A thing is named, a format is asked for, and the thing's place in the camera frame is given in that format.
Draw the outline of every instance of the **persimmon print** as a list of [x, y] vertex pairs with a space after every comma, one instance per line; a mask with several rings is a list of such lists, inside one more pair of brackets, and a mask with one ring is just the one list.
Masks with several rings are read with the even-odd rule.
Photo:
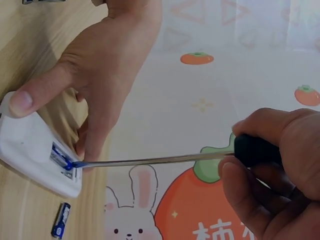
[[320, 93], [309, 85], [299, 86], [295, 90], [294, 96], [299, 103], [305, 106], [315, 107], [320, 104]]
[[[234, 150], [204, 147], [201, 153]], [[163, 240], [254, 240], [229, 205], [218, 175], [220, 160], [202, 160], [178, 176], [165, 192], [155, 213]]]
[[202, 65], [213, 62], [214, 57], [202, 51], [191, 52], [182, 55], [180, 61], [188, 65]]

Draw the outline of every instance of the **hand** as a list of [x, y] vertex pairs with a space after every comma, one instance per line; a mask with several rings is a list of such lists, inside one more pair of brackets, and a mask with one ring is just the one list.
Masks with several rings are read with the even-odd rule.
[[109, 15], [82, 31], [48, 72], [23, 85], [10, 100], [17, 117], [37, 111], [66, 88], [86, 100], [88, 117], [76, 151], [96, 161], [116, 124], [132, 84], [161, 26], [161, 0], [108, 0]]
[[250, 170], [235, 157], [219, 164], [225, 196], [242, 222], [262, 240], [316, 240], [320, 236], [320, 112], [259, 109], [233, 126], [279, 146], [276, 164]]

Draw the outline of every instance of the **rabbit ear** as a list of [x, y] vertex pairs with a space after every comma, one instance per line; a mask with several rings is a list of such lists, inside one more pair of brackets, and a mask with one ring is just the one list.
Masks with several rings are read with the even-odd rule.
[[155, 169], [150, 165], [135, 166], [130, 170], [129, 176], [132, 181], [133, 206], [151, 210], [158, 190]]
[[115, 195], [115, 192], [109, 187], [106, 187], [105, 206], [106, 211], [111, 211], [115, 208], [119, 208], [119, 202]]

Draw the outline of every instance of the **screwdriver handle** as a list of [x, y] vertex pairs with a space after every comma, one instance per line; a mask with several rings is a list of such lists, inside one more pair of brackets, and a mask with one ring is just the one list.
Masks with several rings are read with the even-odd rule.
[[271, 162], [283, 165], [279, 147], [260, 137], [247, 134], [234, 139], [234, 156], [247, 168]]

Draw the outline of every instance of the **wooden table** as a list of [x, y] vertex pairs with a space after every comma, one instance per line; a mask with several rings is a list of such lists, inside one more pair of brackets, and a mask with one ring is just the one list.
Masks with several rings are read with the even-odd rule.
[[[80, 31], [107, 15], [105, 5], [95, 7], [90, 0], [29, 5], [0, 0], [0, 4], [1, 98], [51, 68]], [[39, 113], [72, 146], [87, 110], [68, 90]], [[51, 228], [63, 201], [71, 204], [65, 240], [104, 239], [105, 175], [103, 169], [88, 173], [79, 198], [63, 199], [0, 161], [0, 240], [52, 239]]]

